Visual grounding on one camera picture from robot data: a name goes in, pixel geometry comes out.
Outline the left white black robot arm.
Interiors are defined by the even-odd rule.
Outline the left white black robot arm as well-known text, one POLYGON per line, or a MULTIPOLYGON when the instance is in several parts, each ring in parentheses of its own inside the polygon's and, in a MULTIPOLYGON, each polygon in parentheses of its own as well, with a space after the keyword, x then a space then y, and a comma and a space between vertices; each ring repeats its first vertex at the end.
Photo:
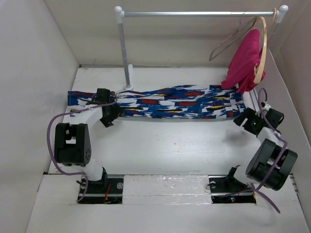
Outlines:
POLYGON ((66 113, 72 119, 56 125, 54 151, 49 148, 56 169, 67 176, 83 175, 85 187, 91 184, 95 191, 104 192, 108 188, 107 172, 91 158, 89 130, 98 121, 106 128, 111 127, 122 114, 116 94, 104 88, 88 97, 84 107, 66 113))

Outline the blue white red patterned trousers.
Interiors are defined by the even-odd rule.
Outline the blue white red patterned trousers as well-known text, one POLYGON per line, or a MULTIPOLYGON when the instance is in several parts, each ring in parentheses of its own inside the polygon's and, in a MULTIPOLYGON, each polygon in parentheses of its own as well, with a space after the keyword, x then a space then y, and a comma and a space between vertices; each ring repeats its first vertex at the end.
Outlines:
POLYGON ((219 85, 178 85, 153 91, 110 92, 112 106, 103 107, 103 115, 121 117, 226 119, 246 110, 242 94, 233 87, 219 85))

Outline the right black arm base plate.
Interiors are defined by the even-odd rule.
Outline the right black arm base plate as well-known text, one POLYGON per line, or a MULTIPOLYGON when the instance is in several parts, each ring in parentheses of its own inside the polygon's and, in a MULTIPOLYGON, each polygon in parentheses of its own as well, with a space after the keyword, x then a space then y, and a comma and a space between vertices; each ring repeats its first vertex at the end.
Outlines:
POLYGON ((256 198, 252 192, 238 192, 248 190, 248 186, 236 178, 227 178, 226 175, 212 175, 208 177, 209 183, 206 189, 210 191, 212 204, 256 204, 256 198))

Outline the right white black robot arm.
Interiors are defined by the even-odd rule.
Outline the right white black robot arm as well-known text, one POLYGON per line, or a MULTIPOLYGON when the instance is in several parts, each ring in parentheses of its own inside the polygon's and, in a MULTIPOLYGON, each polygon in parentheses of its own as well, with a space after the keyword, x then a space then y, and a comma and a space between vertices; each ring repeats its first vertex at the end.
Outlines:
POLYGON ((287 148, 277 127, 283 122, 284 114, 275 109, 256 112, 251 108, 234 119, 234 123, 254 134, 260 140, 260 147, 246 168, 248 178, 263 183, 266 188, 278 191, 289 176, 298 154, 287 148))

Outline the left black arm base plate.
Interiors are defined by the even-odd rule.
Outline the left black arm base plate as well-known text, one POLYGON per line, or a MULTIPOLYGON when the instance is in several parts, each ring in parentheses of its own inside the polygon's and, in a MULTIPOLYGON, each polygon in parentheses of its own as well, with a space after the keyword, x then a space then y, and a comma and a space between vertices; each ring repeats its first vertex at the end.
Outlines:
POLYGON ((108 177, 107 184, 88 182, 86 194, 79 204, 122 204, 124 178, 108 177))

